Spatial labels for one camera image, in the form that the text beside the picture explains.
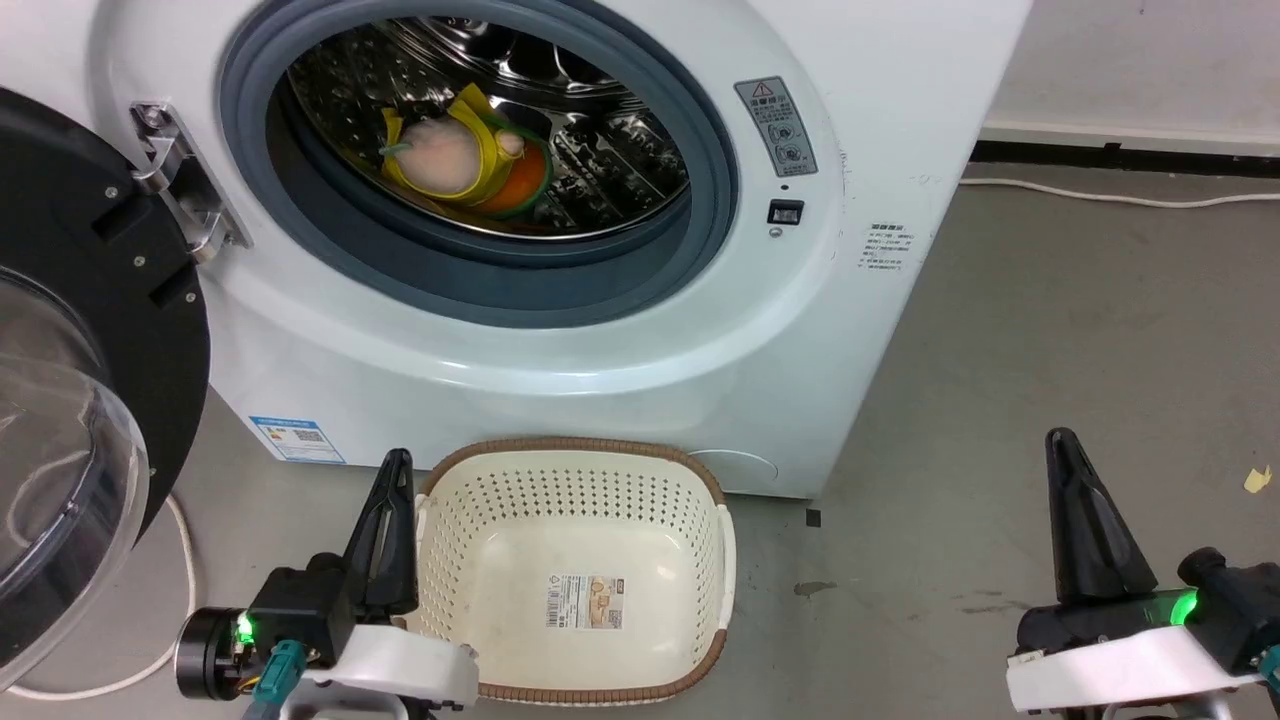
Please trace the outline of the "orange plush toy green rim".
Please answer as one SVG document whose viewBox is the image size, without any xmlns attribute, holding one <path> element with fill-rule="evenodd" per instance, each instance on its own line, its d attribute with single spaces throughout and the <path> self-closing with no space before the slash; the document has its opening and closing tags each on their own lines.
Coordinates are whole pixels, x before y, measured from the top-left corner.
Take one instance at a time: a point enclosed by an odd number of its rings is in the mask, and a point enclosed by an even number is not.
<svg viewBox="0 0 1280 720">
<path fill-rule="evenodd" d="M 547 145 L 530 141 L 524 155 L 511 165 L 506 183 L 486 201 L 474 208 L 476 214 L 498 220 L 517 217 L 530 208 L 545 192 L 550 182 L 550 160 Z"/>
</svg>

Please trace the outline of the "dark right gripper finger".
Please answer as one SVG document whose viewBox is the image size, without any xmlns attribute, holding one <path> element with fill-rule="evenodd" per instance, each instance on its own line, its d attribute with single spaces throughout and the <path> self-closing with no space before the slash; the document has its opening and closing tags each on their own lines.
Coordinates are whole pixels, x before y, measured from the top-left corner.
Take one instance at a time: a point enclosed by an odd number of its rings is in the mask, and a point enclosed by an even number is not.
<svg viewBox="0 0 1280 720">
<path fill-rule="evenodd" d="M 1110 492 L 1084 451 L 1071 443 L 1071 596 L 1117 600 L 1158 585 Z"/>
<path fill-rule="evenodd" d="M 1089 536 L 1080 510 L 1082 491 L 1088 488 L 1087 461 L 1080 441 L 1068 428 L 1050 430 L 1044 451 L 1056 600 L 1073 603 L 1088 585 L 1082 578 L 1089 569 L 1089 551 L 1083 546 Z"/>
</svg>

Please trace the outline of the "grey rubber door gasket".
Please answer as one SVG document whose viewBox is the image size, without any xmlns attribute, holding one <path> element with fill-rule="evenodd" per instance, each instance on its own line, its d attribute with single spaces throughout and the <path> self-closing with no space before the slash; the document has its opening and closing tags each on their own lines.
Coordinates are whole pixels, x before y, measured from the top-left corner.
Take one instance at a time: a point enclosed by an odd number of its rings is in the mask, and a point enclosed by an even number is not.
<svg viewBox="0 0 1280 720">
<path fill-rule="evenodd" d="M 689 187 L 655 218 L 585 242 L 518 242 L 420 217 L 351 176 L 300 122 L 285 73 L 346 29 L 401 17 L 488 20 L 590 61 L 634 91 L 684 156 Z M 425 313 L 504 328 L 595 325 L 692 283 L 726 246 L 739 199 L 728 132 L 691 73 L 604 0 L 266 0 L 220 81 L 230 155 L 291 241 Z"/>
</svg>

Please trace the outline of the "chrome door hinge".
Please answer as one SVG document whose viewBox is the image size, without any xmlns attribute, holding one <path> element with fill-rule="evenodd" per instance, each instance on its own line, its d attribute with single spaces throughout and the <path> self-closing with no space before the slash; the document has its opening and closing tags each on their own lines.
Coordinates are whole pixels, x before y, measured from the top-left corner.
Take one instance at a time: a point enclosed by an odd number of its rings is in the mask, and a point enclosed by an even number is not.
<svg viewBox="0 0 1280 720">
<path fill-rule="evenodd" d="M 131 174 L 159 196 L 178 220 L 186 250 L 197 264 L 212 263 L 227 246 L 250 250 L 253 241 L 206 167 L 193 136 L 169 102 L 137 101 L 128 108 L 145 163 Z"/>
</svg>

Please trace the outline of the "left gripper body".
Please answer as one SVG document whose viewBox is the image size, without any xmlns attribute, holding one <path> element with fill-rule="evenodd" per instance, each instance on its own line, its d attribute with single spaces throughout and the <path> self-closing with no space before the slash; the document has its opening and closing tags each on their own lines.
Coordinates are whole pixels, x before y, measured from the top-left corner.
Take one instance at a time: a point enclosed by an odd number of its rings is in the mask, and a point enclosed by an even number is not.
<svg viewBox="0 0 1280 720">
<path fill-rule="evenodd" d="M 408 632 L 404 615 L 353 612 L 346 560 L 319 553 L 273 570 L 246 609 L 193 611 L 175 643 L 177 689 L 252 710 L 475 706 L 474 652 Z"/>
</svg>

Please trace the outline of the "black glass washer door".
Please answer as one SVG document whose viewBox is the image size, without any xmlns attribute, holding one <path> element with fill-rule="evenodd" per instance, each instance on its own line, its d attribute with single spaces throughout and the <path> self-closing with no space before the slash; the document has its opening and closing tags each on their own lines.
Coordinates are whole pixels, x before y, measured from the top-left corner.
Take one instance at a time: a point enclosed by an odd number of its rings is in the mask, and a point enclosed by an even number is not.
<svg viewBox="0 0 1280 720">
<path fill-rule="evenodd" d="M 173 210 L 110 143 L 0 88 L 0 693 L 172 497 L 210 333 Z"/>
</svg>

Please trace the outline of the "small printed text sticker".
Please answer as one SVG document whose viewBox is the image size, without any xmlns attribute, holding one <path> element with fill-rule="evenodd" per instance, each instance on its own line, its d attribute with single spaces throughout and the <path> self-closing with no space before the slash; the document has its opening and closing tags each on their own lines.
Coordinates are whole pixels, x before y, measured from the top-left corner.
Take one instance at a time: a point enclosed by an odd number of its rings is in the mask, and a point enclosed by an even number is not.
<svg viewBox="0 0 1280 720">
<path fill-rule="evenodd" d="M 900 272 L 913 258 L 915 233 L 901 223 L 870 223 L 859 252 L 859 266 L 868 272 Z"/>
</svg>

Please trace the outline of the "white front-load washing machine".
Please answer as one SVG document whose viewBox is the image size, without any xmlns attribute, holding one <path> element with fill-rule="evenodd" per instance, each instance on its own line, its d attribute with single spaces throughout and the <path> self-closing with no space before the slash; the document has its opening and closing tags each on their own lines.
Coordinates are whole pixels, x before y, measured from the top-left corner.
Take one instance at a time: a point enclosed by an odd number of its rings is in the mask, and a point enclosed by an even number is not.
<svg viewBox="0 0 1280 720">
<path fill-rule="evenodd" d="M 731 448 L 819 496 L 969 161 L 1034 0 L 604 0 L 691 73 L 728 132 L 739 199 L 701 274 L 634 315 L 504 328 L 411 307 L 291 241 L 227 143 L 220 81 L 266 0 L 0 0 L 0 88 L 78 122 L 134 168 L 128 108 L 172 104 L 253 241 L 197 264 L 207 392 L 311 420 L 346 465 L 392 447 L 543 436 Z M 778 76 L 819 170 L 774 174 L 733 85 Z M 805 202 L 799 225 L 765 222 Z M 915 233 L 900 272 L 859 264 L 870 223 Z"/>
</svg>

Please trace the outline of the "round white filter cover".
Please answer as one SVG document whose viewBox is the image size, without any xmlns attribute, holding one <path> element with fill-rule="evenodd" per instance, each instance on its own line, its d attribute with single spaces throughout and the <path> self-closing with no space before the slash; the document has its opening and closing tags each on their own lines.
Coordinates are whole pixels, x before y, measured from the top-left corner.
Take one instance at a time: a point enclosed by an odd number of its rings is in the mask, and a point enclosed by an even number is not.
<svg viewBox="0 0 1280 720">
<path fill-rule="evenodd" d="M 777 486 L 780 469 L 764 457 L 731 448 L 704 448 L 690 456 L 716 477 L 726 493 L 782 496 Z"/>
</svg>

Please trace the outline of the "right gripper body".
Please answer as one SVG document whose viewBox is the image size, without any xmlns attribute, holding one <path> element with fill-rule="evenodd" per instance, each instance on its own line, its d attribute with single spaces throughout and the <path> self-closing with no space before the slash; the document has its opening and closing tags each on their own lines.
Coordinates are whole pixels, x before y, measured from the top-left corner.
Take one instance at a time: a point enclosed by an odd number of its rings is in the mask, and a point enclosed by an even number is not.
<svg viewBox="0 0 1280 720">
<path fill-rule="evenodd" d="M 1262 688 L 1280 714 L 1280 564 L 1235 568 L 1212 547 L 1179 565 L 1187 587 L 1060 612 L 1037 609 L 1046 647 L 1021 639 L 1005 674 L 1020 714 L 1229 714 Z"/>
</svg>

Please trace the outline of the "pink and yellow plush toy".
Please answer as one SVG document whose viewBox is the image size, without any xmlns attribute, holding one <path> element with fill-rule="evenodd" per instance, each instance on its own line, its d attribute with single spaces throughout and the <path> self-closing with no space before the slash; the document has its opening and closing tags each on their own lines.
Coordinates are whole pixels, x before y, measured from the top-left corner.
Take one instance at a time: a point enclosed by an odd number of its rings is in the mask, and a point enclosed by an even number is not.
<svg viewBox="0 0 1280 720">
<path fill-rule="evenodd" d="M 381 176 L 426 199 L 465 208 L 497 195 L 534 146 L 475 83 L 458 91 L 442 117 L 410 122 L 394 108 L 383 108 L 381 119 Z"/>
</svg>

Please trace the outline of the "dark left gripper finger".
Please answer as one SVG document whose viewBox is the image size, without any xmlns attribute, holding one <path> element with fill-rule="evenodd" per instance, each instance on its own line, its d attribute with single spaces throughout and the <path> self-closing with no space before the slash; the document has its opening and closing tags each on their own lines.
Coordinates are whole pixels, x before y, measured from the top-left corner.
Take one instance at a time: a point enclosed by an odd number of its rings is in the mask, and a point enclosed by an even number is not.
<svg viewBox="0 0 1280 720">
<path fill-rule="evenodd" d="M 408 450 L 392 450 L 392 614 L 417 607 L 415 555 L 413 460 Z"/>
<path fill-rule="evenodd" d="M 353 612 L 397 614 L 401 603 L 401 451 L 387 452 L 346 548 Z"/>
</svg>

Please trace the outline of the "cream perforated laundry basket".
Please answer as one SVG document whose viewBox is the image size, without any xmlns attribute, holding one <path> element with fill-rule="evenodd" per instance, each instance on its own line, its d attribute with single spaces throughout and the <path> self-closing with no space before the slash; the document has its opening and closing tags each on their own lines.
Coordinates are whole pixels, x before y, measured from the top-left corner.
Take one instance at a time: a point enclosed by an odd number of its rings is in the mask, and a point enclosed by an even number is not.
<svg viewBox="0 0 1280 720">
<path fill-rule="evenodd" d="M 719 660 L 737 543 L 716 477 L 662 445 L 494 439 L 440 460 L 415 500 L 411 632 L 477 652 L 479 692 L 524 705 L 666 701 Z M 627 582 L 620 632 L 545 628 L 550 574 Z"/>
</svg>

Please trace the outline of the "steel washer drum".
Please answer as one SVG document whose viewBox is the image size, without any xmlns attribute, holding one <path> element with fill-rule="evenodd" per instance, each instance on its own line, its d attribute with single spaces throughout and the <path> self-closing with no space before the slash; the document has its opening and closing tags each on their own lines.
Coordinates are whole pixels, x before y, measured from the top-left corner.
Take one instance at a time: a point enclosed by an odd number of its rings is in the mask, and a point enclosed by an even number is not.
<svg viewBox="0 0 1280 720">
<path fill-rule="evenodd" d="M 689 188 L 657 114 L 570 50 L 488 20 L 374 20 L 321 40 L 285 73 L 300 122 L 351 176 L 420 217 L 518 242 L 585 242 L 655 218 Z M 430 200 L 380 173 L 383 108 L 415 122 L 445 114 L 475 83 L 495 110 L 547 145 L 550 182 L 527 211 L 498 220 Z"/>
</svg>

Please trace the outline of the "grey warning label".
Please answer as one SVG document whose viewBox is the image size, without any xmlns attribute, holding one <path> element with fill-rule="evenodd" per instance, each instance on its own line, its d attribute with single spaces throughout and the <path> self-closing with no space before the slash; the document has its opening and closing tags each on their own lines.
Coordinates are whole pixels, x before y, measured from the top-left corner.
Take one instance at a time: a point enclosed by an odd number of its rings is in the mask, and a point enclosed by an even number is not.
<svg viewBox="0 0 1280 720">
<path fill-rule="evenodd" d="M 819 170 L 805 123 L 781 77 L 741 81 L 733 90 L 748 109 L 777 177 L 813 176 Z"/>
</svg>

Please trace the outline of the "paper label in basket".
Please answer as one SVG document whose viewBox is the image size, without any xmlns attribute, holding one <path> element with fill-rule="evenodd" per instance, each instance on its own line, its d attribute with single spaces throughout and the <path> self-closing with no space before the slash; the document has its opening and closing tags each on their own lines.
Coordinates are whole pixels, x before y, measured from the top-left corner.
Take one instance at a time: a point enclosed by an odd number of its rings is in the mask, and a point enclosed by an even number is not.
<svg viewBox="0 0 1280 720">
<path fill-rule="evenodd" d="M 545 592 L 545 628 L 620 632 L 625 626 L 627 582 L 598 574 L 550 574 Z"/>
</svg>

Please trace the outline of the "black baseboard strip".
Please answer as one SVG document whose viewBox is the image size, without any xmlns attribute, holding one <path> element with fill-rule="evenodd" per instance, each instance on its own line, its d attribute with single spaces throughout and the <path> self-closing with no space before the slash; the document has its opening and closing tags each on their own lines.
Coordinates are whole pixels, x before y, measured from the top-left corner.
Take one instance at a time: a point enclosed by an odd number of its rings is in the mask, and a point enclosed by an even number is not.
<svg viewBox="0 0 1280 720">
<path fill-rule="evenodd" d="M 980 140 L 970 161 L 1280 181 L 1280 156 L 1158 151 L 1119 142 L 1087 147 Z"/>
</svg>

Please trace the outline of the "blue energy label sticker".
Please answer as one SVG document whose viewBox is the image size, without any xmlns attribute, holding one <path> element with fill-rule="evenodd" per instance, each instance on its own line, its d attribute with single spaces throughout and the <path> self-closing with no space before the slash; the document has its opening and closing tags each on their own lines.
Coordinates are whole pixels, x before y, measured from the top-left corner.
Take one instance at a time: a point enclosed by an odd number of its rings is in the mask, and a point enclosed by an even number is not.
<svg viewBox="0 0 1280 720">
<path fill-rule="evenodd" d="M 283 461 L 346 465 L 320 425 L 311 420 L 250 416 L 266 446 Z"/>
</svg>

